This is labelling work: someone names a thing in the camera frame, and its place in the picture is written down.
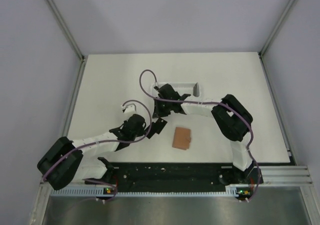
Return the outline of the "black credit card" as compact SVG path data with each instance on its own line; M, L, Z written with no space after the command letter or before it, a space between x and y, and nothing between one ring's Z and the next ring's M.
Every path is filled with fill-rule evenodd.
M153 123L153 131L155 134L160 134L162 132L162 130L164 129L164 127L167 125L167 121L162 119L162 118L158 118L156 120L156 122Z
M151 139L152 136L156 133L156 126L154 124L151 124L146 131L148 132L146 134L146 137L148 139Z

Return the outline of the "brown leather card holder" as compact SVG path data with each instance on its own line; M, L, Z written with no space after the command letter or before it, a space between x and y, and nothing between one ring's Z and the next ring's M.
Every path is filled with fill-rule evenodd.
M188 150L191 144L191 130L185 127L176 127L173 136L172 147L180 150Z

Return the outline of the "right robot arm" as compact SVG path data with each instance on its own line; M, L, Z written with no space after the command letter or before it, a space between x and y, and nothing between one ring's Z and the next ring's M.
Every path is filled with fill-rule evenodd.
M253 117L232 94L227 94L220 102L201 101L191 94L180 95L171 84L154 85L157 92L154 99L154 118L164 118L172 113L197 115L213 118L221 133L230 141L232 151L233 177L245 183L252 176L255 159L250 152L254 139Z

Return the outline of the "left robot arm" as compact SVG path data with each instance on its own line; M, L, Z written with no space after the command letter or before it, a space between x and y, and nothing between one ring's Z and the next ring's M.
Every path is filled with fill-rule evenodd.
M149 135L152 125L147 126L144 117L133 114L122 125L94 137L70 140L58 138L37 163L42 180L54 190L61 190L71 182L98 179L109 183L114 172L105 164L103 153L117 152L137 143Z

